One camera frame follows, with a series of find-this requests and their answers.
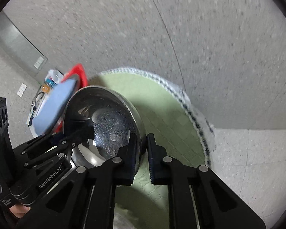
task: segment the human hand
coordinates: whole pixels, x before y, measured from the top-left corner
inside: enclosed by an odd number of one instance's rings
[[[22,218],[30,210],[30,207],[26,207],[25,205],[22,205],[20,203],[15,204],[10,208],[10,211],[19,219]]]

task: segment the blue sponge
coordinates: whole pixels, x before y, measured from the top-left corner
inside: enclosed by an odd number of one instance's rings
[[[74,92],[76,82],[75,79],[68,79],[54,86],[43,108],[32,121],[37,135],[41,135],[47,130],[52,129],[57,123]]]

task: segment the screw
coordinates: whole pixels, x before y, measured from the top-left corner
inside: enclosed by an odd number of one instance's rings
[[[120,158],[120,157],[114,157],[113,159],[112,159],[112,162],[114,162],[114,163],[120,163],[122,161],[122,159]]]
[[[199,170],[202,171],[202,172],[207,172],[209,170],[209,168],[206,165],[200,165],[199,166]]]
[[[86,168],[84,166],[78,166],[76,168],[77,173],[84,173],[86,171]]]
[[[163,161],[166,162],[166,163],[170,163],[173,159],[170,157],[170,156],[165,156],[163,158]]]

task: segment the wall switch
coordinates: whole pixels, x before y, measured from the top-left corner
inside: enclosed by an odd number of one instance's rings
[[[20,89],[24,92],[26,90],[27,86],[22,83],[21,86],[20,86]]]
[[[18,89],[17,95],[19,95],[20,97],[22,97],[23,93],[24,93],[24,91],[23,91],[23,90]]]
[[[43,61],[44,61],[44,59],[42,57],[39,57],[34,64],[35,68],[38,69],[40,67],[40,65],[43,63]]]

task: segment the floor tile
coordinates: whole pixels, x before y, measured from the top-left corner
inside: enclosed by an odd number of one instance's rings
[[[214,160],[222,165],[246,165],[248,130],[215,129]]]
[[[286,161],[246,167],[240,198],[260,217],[272,214],[285,181]]]
[[[248,164],[286,160],[286,130],[249,130]]]

